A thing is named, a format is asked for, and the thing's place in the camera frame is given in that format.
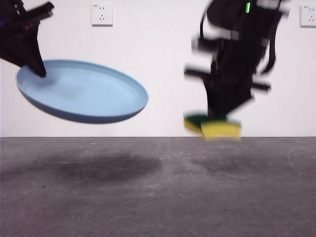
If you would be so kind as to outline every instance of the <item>yellow and green sponge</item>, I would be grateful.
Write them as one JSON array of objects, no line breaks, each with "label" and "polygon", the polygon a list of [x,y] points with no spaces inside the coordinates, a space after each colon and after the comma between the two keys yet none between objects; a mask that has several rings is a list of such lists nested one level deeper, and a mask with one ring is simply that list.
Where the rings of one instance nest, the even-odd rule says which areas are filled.
[{"label": "yellow and green sponge", "polygon": [[206,114],[184,116],[184,126],[202,135],[205,140],[216,138],[240,139],[241,125],[226,117],[209,118]]}]

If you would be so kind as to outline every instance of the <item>black strap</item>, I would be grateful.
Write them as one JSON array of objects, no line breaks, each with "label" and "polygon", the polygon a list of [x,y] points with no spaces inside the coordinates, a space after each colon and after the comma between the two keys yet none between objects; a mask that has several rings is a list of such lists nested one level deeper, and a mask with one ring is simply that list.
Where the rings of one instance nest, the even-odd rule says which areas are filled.
[{"label": "black strap", "polygon": [[204,39],[203,24],[204,24],[204,18],[205,18],[205,16],[206,16],[206,11],[205,11],[205,13],[204,13],[203,16],[202,16],[202,20],[201,20],[201,23],[200,23],[200,25],[199,25],[199,37],[200,37],[201,39]]},{"label": "black strap", "polygon": [[[278,6],[276,8],[276,11],[278,11],[280,9],[281,1],[282,0],[279,0]],[[271,40],[270,40],[269,62],[266,65],[266,68],[262,71],[261,74],[266,74],[269,71],[271,71],[271,69],[273,68],[273,66],[276,63],[276,59],[277,59],[276,58],[276,35],[277,35],[277,26],[278,26],[280,18],[281,18],[281,16],[279,15],[277,17],[277,19],[275,20],[275,25],[274,25],[274,29],[273,29],[273,32],[272,32],[272,37],[271,37]]]},{"label": "black strap", "polygon": [[277,27],[275,27],[273,31],[273,35],[270,40],[269,62],[261,74],[268,73],[276,63],[276,34],[277,34]]}]

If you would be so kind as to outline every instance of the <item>yellow sponge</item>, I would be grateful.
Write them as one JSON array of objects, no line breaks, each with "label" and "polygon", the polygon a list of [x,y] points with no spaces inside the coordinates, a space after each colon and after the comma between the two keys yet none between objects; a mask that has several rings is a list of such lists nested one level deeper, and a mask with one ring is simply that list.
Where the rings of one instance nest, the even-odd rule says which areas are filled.
[{"label": "yellow sponge", "polygon": [[206,140],[230,138],[239,140],[241,125],[223,118],[209,118],[206,114],[184,116],[184,126],[192,132],[202,135]]},{"label": "yellow sponge", "polygon": [[241,125],[229,121],[209,121],[201,124],[203,137],[206,140],[216,138],[240,139]]}]

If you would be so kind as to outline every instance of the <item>white wall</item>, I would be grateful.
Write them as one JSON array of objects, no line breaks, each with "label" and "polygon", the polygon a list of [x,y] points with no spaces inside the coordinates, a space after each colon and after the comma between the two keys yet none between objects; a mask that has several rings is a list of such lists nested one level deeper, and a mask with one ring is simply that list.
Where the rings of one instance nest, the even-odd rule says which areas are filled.
[{"label": "white wall", "polygon": [[[147,89],[149,103],[129,120],[81,124],[48,115],[31,105],[15,84],[18,67],[1,61],[1,135],[7,136],[193,136],[183,113],[206,110],[201,82],[185,79],[187,63],[209,67],[209,55],[191,52],[208,0],[112,0],[114,27],[90,26],[91,0],[52,0],[54,16],[39,30],[43,59],[75,59],[122,71]],[[44,0],[24,0],[32,8]],[[299,5],[282,20],[276,40],[277,63],[266,80],[270,94],[255,93],[232,114],[243,136],[316,135],[316,29],[299,27]]]}]

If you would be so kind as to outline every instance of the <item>robotic arm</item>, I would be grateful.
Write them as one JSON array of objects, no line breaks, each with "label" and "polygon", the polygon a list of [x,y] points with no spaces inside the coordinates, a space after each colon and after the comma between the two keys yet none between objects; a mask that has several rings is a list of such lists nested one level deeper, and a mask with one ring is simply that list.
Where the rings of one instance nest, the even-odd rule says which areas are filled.
[{"label": "robotic arm", "polygon": [[40,20],[50,17],[53,8],[48,2],[26,11],[21,0],[0,0],[0,57],[45,77],[37,37]]},{"label": "robotic arm", "polygon": [[251,88],[269,90],[270,85],[253,82],[253,75],[270,44],[269,72],[275,62],[275,37],[283,15],[282,0],[214,0],[205,15],[208,21],[230,32],[229,38],[206,39],[203,21],[197,49],[214,54],[211,72],[186,68],[185,74],[203,80],[207,94],[208,117],[225,118],[252,98]]}]

